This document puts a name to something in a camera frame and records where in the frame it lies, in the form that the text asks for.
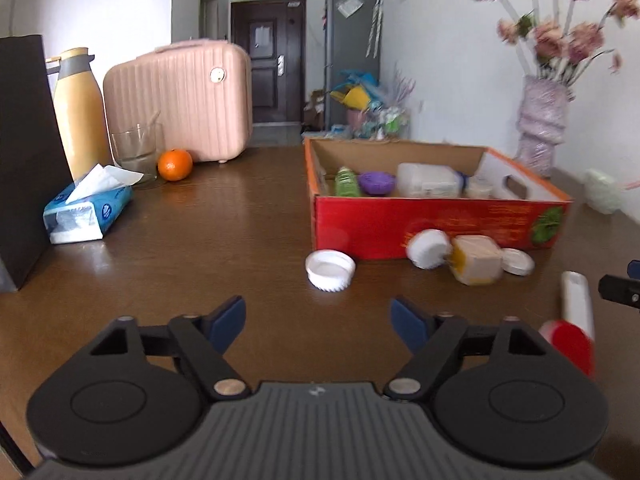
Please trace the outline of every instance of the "dark wooden door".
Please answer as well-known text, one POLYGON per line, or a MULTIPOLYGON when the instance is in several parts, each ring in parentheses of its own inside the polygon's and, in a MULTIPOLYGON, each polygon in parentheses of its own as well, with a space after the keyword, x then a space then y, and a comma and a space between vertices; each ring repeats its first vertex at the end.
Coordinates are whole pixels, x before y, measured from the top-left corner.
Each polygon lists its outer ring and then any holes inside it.
POLYGON ((231 4, 232 41, 251 57, 254 123, 302 121, 305 0, 231 4))

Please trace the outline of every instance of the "wooden table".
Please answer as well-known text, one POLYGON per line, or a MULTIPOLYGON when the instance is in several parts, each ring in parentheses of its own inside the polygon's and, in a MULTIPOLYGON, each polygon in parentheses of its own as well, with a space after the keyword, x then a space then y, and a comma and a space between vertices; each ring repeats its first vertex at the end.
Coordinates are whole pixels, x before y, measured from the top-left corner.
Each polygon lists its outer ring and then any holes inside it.
MULTIPOLYGON (((556 184, 580 195, 567 177, 556 184)), ((577 200, 556 248, 533 253, 537 268, 528 278, 505 275, 471 288, 446 268, 363 262, 348 290, 325 294, 306 280, 308 207, 302 149, 254 149, 223 166, 199 165, 181 183, 135 192, 104 241, 50 249, 23 290, 0 296, 0 419, 29 457, 38 459, 24 418, 30 395, 117 316, 164 324, 241 294, 246 328, 226 357, 251 385, 380 386, 410 356, 388 322, 394 295, 474 323, 512 315, 538 328, 559 316, 560 273, 575 270, 591 283, 597 379, 610 403, 595 461, 614 478, 640 478, 640 316, 596 291, 603 274, 624 275, 640 256, 634 222, 577 200)), ((11 478, 5 471, 0 476, 11 478)))

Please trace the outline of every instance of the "purple ball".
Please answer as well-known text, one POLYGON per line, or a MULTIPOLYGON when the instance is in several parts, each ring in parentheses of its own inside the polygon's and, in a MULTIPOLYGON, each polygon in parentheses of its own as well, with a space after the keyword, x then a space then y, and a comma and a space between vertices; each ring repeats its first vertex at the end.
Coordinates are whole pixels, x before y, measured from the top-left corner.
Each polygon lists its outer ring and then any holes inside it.
POLYGON ((367 171, 358 176, 360 189, 371 196, 385 196, 396 188, 396 178, 384 171, 367 171))

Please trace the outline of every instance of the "tissue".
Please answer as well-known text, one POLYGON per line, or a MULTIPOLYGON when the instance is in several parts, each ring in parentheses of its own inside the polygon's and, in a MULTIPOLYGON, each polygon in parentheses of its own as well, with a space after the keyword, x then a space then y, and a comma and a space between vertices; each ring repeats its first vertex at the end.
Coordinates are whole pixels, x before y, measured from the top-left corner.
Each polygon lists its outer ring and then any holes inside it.
POLYGON ((51 243, 103 238, 129 202, 131 186, 143 176, 143 173, 97 164, 44 209, 44 225, 51 243))

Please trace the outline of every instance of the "flower vase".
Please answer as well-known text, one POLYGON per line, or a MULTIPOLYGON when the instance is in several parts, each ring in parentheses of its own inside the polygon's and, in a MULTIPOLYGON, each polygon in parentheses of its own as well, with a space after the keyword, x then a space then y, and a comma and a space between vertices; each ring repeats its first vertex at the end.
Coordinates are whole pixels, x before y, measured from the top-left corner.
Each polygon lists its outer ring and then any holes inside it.
POLYGON ((549 178, 556 146, 564 142, 569 93, 551 79, 527 75, 518 114, 520 143, 515 159, 538 175, 549 178))

